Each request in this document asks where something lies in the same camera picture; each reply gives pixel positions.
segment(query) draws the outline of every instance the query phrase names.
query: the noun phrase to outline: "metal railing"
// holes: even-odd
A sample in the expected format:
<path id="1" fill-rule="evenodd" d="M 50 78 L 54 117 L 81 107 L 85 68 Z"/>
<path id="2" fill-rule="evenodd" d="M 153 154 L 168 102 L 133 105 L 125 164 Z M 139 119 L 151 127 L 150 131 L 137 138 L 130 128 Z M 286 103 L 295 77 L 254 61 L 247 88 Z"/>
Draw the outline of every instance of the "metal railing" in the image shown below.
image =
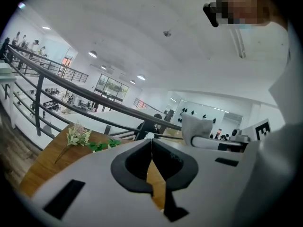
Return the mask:
<path id="1" fill-rule="evenodd" d="M 55 129 L 58 132 L 61 131 L 61 129 L 59 129 L 58 127 L 56 127 L 55 125 L 51 124 L 50 122 L 48 122 L 47 120 L 43 119 L 40 116 L 40 113 L 39 113 L 40 108 L 43 109 L 44 111 L 46 111 L 47 113 L 49 113 L 50 115 L 52 115 L 53 117 L 55 117 L 55 118 L 59 119 L 60 121 L 64 122 L 64 123 L 67 123 L 67 124 L 71 123 L 70 121 L 64 119 L 63 117 L 61 117 L 60 115 L 56 114 L 55 112 L 49 110 L 47 107 L 43 106 L 40 103 L 41 93 L 44 94 L 44 95 L 46 95 L 47 97 L 49 97 L 51 100 L 53 100 L 53 101 L 61 104 L 62 106 L 66 107 L 68 109 L 71 109 L 72 111 L 74 111 L 76 113 L 84 115 L 84 116 L 86 116 L 86 117 L 88 117 L 90 119 L 96 120 L 98 122 L 101 122 L 101 123 L 104 123 L 104 124 L 107 124 L 107 125 L 110 125 L 110 126 L 118 127 L 120 129 L 124 129 L 127 132 L 142 132 L 143 126 L 144 126 L 144 123 L 143 123 L 140 129 L 131 128 L 131 127 L 120 125 L 120 124 L 117 124 L 117 123 L 114 123 L 114 122 L 111 122 L 111 121 L 108 121 L 108 120 L 105 120 L 105 119 L 101 119 L 99 117 L 94 116 L 93 114 L 89 114 L 87 112 L 82 111 L 81 109 L 73 107 L 72 105 L 67 104 L 64 101 L 62 101 L 62 100 L 54 97 L 49 92 L 46 92 L 46 91 L 42 90 L 42 84 L 43 84 L 44 78 L 50 80 L 51 82 L 53 82 L 53 83 L 55 83 L 55 84 L 63 87 L 64 89 L 67 89 L 67 90 L 69 90 L 69 91 L 71 91 L 71 92 L 73 92 L 73 93 L 75 93 L 75 94 L 77 94 L 77 95 L 79 95 L 79 96 L 81 96 L 81 97 L 89 100 L 89 101 L 95 102 L 95 103 L 97 103 L 99 105 L 106 106 L 108 108 L 111 108 L 112 110 L 121 112 L 123 114 L 129 115 L 129 116 L 141 119 L 141 120 L 144 120 L 144 122 L 145 121 L 150 121 L 150 122 L 153 122 L 154 124 L 158 124 L 158 125 L 161 125 L 163 127 L 172 128 L 172 129 L 175 129 L 175 130 L 181 130 L 180 126 L 177 126 L 177 125 L 174 125 L 174 124 L 169 123 L 167 121 L 164 121 L 164 120 L 158 119 L 156 117 L 147 115 L 147 114 L 142 113 L 142 112 L 140 112 L 138 110 L 126 107 L 126 106 L 124 106 L 122 104 L 113 102 L 113 101 L 108 100 L 108 99 L 106 99 L 104 97 L 101 97 L 101 96 L 99 96 L 99 95 L 97 95 L 97 94 L 95 94 L 95 93 L 93 93 L 93 92 L 91 92 L 89 90 L 86 90 L 86 89 L 84 89 L 82 87 L 79 87 L 79 86 L 73 84 L 72 82 L 70 82 L 68 80 L 65 80 L 64 77 L 58 76 L 58 75 L 50 72 L 46 68 L 37 65 L 30 58 L 25 57 L 22 54 L 18 53 L 11 46 L 8 46 L 8 49 L 9 49 L 9 53 L 7 55 L 5 55 L 6 63 L 8 63 L 17 74 L 19 74 L 26 82 L 28 82 L 31 86 L 33 86 L 36 89 L 36 97 L 33 98 L 17 82 L 15 82 L 15 84 L 17 85 L 17 87 L 31 101 L 33 101 L 35 103 L 35 107 L 34 107 L 34 110 L 33 110 L 28 105 L 26 105 L 26 103 L 14 92 L 14 95 L 19 100 L 19 102 L 21 104 L 23 104 L 27 108 L 27 110 L 29 110 L 30 113 L 32 113 L 35 116 L 35 121 L 31 120 L 28 117 L 28 115 L 26 115 L 24 112 L 22 112 L 22 110 L 18 107 L 18 105 L 15 102 L 14 102 L 14 105 L 23 114 L 23 116 L 25 118 L 27 118 L 36 127 L 36 131 L 37 131 L 37 135 L 38 136 L 41 136 L 41 132 L 43 132 L 44 134 L 46 134 L 47 136 L 51 137 L 52 139 L 54 138 L 54 135 L 50 134 L 49 132 L 47 132 L 46 130 L 44 130 L 43 128 L 40 127 L 40 121 L 43 121 L 45 124 L 47 124 L 48 126 L 50 126 L 51 128 Z M 29 78 L 26 77 L 14 65 L 14 63 L 9 60 L 10 57 L 11 58 L 12 57 L 17 58 L 17 60 L 19 60 L 21 63 L 23 63 L 23 64 L 26 65 L 27 69 L 30 68 L 31 70 L 35 71 L 37 73 L 37 76 L 39 77 L 38 84 L 35 85 L 31 80 L 29 80 Z M 7 97 L 8 96 L 8 93 L 7 93 L 7 90 L 6 90 L 7 87 L 3 87 L 3 88 L 5 89 L 5 94 L 6 94 L 6 97 Z M 161 135 L 161 137 L 170 138 L 170 139 L 176 139 L 175 137 L 165 136 L 165 135 Z"/>
<path id="2" fill-rule="evenodd" d="M 140 100 L 140 99 L 138 99 L 138 98 L 135 99 L 134 105 L 136 106 L 136 108 L 152 108 L 152 109 L 158 111 L 158 112 L 161 113 L 161 114 L 163 113 L 163 112 L 161 112 L 160 110 L 158 110 L 158 109 L 156 109 L 156 108 L 154 108 L 154 107 L 152 107 L 152 106 L 146 104 L 145 102 L 143 102 L 142 100 Z"/>
<path id="3" fill-rule="evenodd" d="M 38 55 L 29 51 L 26 51 L 18 46 L 10 45 L 11 48 L 15 49 L 16 51 L 20 52 L 21 55 L 24 57 L 29 58 L 33 63 L 36 65 L 50 71 L 51 73 L 74 82 L 86 82 L 88 75 L 82 73 L 80 71 L 74 70 L 68 66 L 64 66 L 59 64 L 55 61 L 52 61 L 42 55 Z M 27 64 L 23 63 L 18 57 L 13 55 L 8 55 L 7 59 L 11 62 L 17 69 L 24 75 L 28 77 L 38 77 L 39 75 L 37 72 L 29 67 Z"/>

